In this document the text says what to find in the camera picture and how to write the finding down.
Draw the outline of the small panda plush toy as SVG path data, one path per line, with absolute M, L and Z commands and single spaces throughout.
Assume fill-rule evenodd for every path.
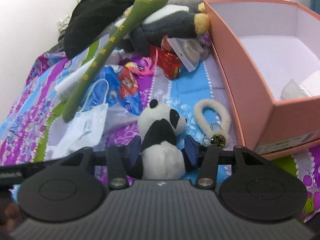
M 136 162 L 137 179 L 172 180 L 185 174 L 185 161 L 177 137 L 187 120 L 176 109 L 152 99 L 142 111 L 138 131 L 142 151 Z

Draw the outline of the red foil snack packet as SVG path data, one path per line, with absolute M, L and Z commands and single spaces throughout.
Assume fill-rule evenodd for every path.
M 158 66 L 163 69 L 164 75 L 169 80 L 177 79 L 181 72 L 181 61 L 168 41 L 167 35 L 163 36 L 160 47 L 157 47 Z

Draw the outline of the white textured paper towel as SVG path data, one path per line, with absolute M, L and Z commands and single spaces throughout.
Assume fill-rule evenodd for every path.
M 291 79 L 282 89 L 280 98 L 281 100 L 310 98 L 319 96 L 319 70 L 313 72 L 300 84 Z

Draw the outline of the light blue face mask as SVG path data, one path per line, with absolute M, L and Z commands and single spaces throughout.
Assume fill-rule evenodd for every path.
M 84 111 L 89 97 L 99 83 L 105 83 L 106 91 L 103 95 L 103 102 L 91 109 Z M 65 135 L 57 146 L 48 148 L 47 160 L 64 158 L 83 147 L 94 147 L 99 142 L 105 129 L 108 112 L 107 95 L 109 83 L 105 79 L 99 79 L 90 88 L 83 107 L 76 113 L 68 125 Z

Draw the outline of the blue plastic bag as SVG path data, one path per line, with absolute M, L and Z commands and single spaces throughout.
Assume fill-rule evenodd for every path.
M 139 90 L 134 96 L 129 95 L 124 99 L 120 98 L 120 94 L 119 94 L 120 84 L 118 81 L 118 75 L 120 74 L 122 68 L 123 67 L 119 65 L 110 65 L 110 66 L 105 65 L 102 68 L 102 70 L 99 72 L 97 77 L 95 78 L 95 81 L 99 79 L 105 79 L 108 81 L 109 90 L 107 95 L 107 103 L 110 107 L 116 104 L 119 104 L 121 107 L 125 108 L 130 113 L 134 115 L 140 115 L 143 107 L 140 99 Z M 103 82 L 99 83 L 93 90 L 93 93 L 91 94 L 91 96 L 89 97 L 89 101 L 84 111 L 87 111 L 92 107 L 101 104 L 103 102 L 103 95 L 105 94 L 105 91 L 106 91 L 105 83 Z M 88 92 L 86 93 L 86 96 L 81 103 L 82 106 L 84 105 Z

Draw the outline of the colourful cartoon balloon wrapper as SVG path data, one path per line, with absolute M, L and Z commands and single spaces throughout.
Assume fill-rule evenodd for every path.
M 121 99 L 124 99 L 129 95 L 134 96 L 139 90 L 134 75 L 127 67 L 122 68 L 118 75 L 118 81 L 120 84 L 119 94 Z

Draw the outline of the floral colourful bed sheet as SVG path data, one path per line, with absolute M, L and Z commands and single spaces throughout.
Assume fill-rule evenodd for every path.
M 44 53 L 37 58 L 22 94 L 1 124 L 1 165 L 47 160 L 48 148 L 57 146 L 67 129 L 61 118 L 64 104 L 57 97 L 55 86 L 93 59 L 105 42 L 106 38 L 101 38 L 73 59 L 67 59 L 63 52 Z M 209 97 L 228 105 L 212 55 L 195 72 L 183 71 L 177 80 L 169 81 L 157 68 L 152 76 L 138 77 L 137 82 L 143 106 L 157 99 L 174 107 L 188 120 L 186 133 L 197 141 L 202 140 L 203 133 L 194 119 L 195 103 Z M 319 147 L 277 159 L 275 163 L 306 186 L 308 199 L 302 217 L 310 220 L 319 213 Z

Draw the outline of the white rolled paper tube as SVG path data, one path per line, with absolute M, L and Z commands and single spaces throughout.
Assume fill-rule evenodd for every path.
M 80 79 L 85 74 L 89 66 L 90 63 L 84 64 L 55 86 L 57 97 L 61 101 L 66 101 L 70 97 L 72 91 L 77 87 Z

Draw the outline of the clear zip bag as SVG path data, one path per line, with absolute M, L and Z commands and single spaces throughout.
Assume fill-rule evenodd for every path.
M 168 43 L 190 73 L 208 56 L 208 47 L 197 38 L 168 38 Z

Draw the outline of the pink cardboard shoe box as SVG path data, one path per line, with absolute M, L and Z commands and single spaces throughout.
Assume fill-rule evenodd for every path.
M 282 99 L 319 71 L 319 14 L 285 0 L 205 0 L 240 144 L 276 159 L 319 144 L 319 96 Z

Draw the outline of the grey penguin plush toy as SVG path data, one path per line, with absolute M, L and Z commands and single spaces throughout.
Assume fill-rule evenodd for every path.
M 160 47 L 164 37 L 196 38 L 203 35 L 210 28 L 210 20 L 203 7 L 199 4 L 193 10 L 185 5 L 165 5 L 126 34 L 118 47 L 127 53 L 137 52 L 148 57 L 151 46 Z

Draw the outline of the black fabric garment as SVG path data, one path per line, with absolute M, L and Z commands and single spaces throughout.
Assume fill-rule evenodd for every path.
M 68 59 L 90 46 L 135 0 L 82 0 L 73 10 L 63 38 Z

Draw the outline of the long green plush stick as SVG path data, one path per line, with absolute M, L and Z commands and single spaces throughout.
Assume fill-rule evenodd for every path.
M 132 31 L 136 26 L 140 25 L 149 15 L 164 7 L 169 0 L 135 0 L 130 13 L 125 18 L 125 21 L 111 35 L 108 42 L 99 51 L 99 54 L 92 61 L 86 72 L 80 78 L 75 89 L 72 91 L 62 114 L 64 122 L 71 121 L 76 111 L 83 100 L 88 88 L 99 74 L 104 66 L 107 58 L 110 56 L 114 48 L 123 39 L 123 37 Z

